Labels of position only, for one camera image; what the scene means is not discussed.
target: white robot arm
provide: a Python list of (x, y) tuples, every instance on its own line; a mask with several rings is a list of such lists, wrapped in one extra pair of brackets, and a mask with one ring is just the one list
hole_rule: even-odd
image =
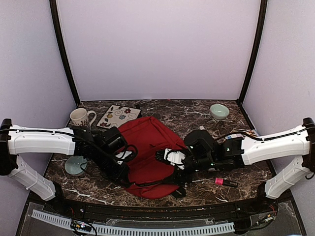
[[(157, 160), (177, 165), (181, 171), (190, 174), (192, 171), (209, 168), (232, 170), (263, 160), (297, 155), (287, 167), (264, 184), (265, 197), (276, 199), (307, 174), (315, 172), (315, 159), (312, 153), (312, 146), (315, 144), (314, 133), (315, 125), (310, 118), (304, 119), (303, 125), (285, 132), (230, 139), (220, 145), (207, 131), (192, 131), (185, 137), (188, 149), (183, 152), (167, 149), (162, 158), (159, 159), (157, 156)], [(119, 131), (109, 130), (106, 138), (102, 135), (100, 140), (99, 138), (93, 140), (91, 134), (81, 130), (80, 137), (84, 138), (79, 140), (84, 142), (79, 142), (75, 134), (76, 131), (70, 128), (38, 130), (12, 125), (10, 119), (5, 119), (0, 128), (0, 175), (8, 175), (43, 200), (49, 201), (58, 193), (62, 193), (60, 186), (39, 175), (18, 154), (49, 152), (73, 155), (80, 151), (81, 155), (93, 156), (93, 161), (102, 171), (106, 170), (107, 174), (110, 174), (113, 182), (121, 183), (123, 179), (117, 180), (115, 175), (118, 173), (117, 176), (125, 177), (128, 169), (121, 163), (123, 158), (108, 154), (126, 146), (126, 141)]]
[(17, 180), (45, 201), (55, 197), (63, 198), (60, 185), (41, 176), (19, 156), (20, 153), (61, 153), (92, 157), (101, 171), (108, 173), (113, 182), (119, 182), (119, 178), (124, 178), (128, 171), (123, 162), (134, 158), (134, 153), (126, 151), (124, 156), (120, 154), (118, 157), (114, 153), (126, 145), (117, 128), (99, 132), (93, 137), (86, 128), (26, 128), (12, 125), (10, 119), (5, 119), (0, 127), (0, 175)]
[(174, 152), (167, 149), (157, 159), (182, 170), (215, 168), (226, 171), (259, 161), (297, 156), (275, 177), (263, 183), (264, 197), (276, 199), (306, 175), (315, 172), (312, 153), (314, 133), (315, 125), (311, 118), (304, 119), (303, 125), (288, 131), (261, 137), (248, 135), (249, 137), (226, 140), (221, 145), (206, 130), (196, 130), (185, 137), (185, 144), (193, 158), (187, 151)]
[[(64, 129), (42, 129), (51, 131), (52, 133), (43, 132), (23, 132), (23, 130), (36, 130), (34, 128), (26, 128), (18, 125), (10, 127), (10, 139), (8, 140), (8, 149), (11, 155), (18, 155), (26, 152), (47, 152), (62, 153), (73, 155), (75, 142), (72, 137), (65, 134), (58, 134), (55, 131), (65, 132), (73, 135), (70, 128)], [(31, 168), (21, 156), (16, 157), (16, 168), (13, 169), (8, 177), (15, 179), (27, 190), (31, 190), (39, 195), (43, 200), (49, 201), (55, 197), (56, 187), (54, 183), (47, 180)]]

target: mug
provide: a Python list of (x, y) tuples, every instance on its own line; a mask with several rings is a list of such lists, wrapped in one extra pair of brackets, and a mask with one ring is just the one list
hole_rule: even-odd
[[(95, 116), (91, 121), (89, 121), (89, 114), (94, 114)], [(78, 108), (71, 112), (70, 118), (74, 125), (76, 126), (86, 126), (91, 128), (92, 123), (96, 120), (95, 111), (87, 111), (84, 108)]]

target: table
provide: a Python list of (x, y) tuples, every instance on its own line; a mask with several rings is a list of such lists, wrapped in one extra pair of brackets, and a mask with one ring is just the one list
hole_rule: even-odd
[[(226, 120), (217, 121), (210, 115), (210, 107), (220, 103), (227, 106), (230, 115)], [(192, 130), (203, 125), (213, 136), (218, 137), (234, 131), (249, 129), (244, 116), (235, 101), (215, 100), (153, 100), (153, 101), (88, 101), (81, 102), (79, 107), (94, 110), (97, 119), (92, 125), (94, 130), (103, 114), (111, 105), (135, 107), (139, 105), (142, 115), (154, 116), (172, 129), (181, 138)], [(254, 198), (257, 187), (272, 177), (265, 161), (231, 172), (199, 172), (193, 176), (193, 183), (187, 187), (187, 195), (182, 199), (166, 196), (161, 199), (149, 200), (134, 196), (123, 188), (103, 179), (98, 167), (91, 163), (81, 177), (72, 177), (64, 170), (67, 156), (54, 154), (46, 171), (45, 177), (59, 183), (64, 196), (70, 200), (102, 205), (124, 207), (190, 207), (209, 204), (235, 202)], [(227, 178), (239, 183), (238, 188), (214, 185), (216, 177)]]

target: lavender wall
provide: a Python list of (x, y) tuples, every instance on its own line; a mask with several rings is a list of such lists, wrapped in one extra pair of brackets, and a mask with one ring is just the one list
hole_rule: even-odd
[[(264, 32), (244, 107), (260, 134), (315, 120), (315, 2), (269, 1)], [(273, 163), (277, 171), (292, 158)], [(308, 235), (315, 235), (315, 180), (292, 188)]]
[(59, 0), (81, 100), (236, 99), (259, 0)]
[[(49, 1), (0, 1), (0, 122), (64, 127), (75, 104), (58, 51)], [(43, 173), (50, 154), (22, 157)], [(0, 235), (15, 235), (28, 195), (0, 177)]]

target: coaster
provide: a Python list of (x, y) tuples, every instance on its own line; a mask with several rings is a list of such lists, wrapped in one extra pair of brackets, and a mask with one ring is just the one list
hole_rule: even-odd
[(119, 127), (127, 121), (137, 119), (140, 112), (141, 110), (136, 108), (111, 105), (97, 126), (105, 129)]

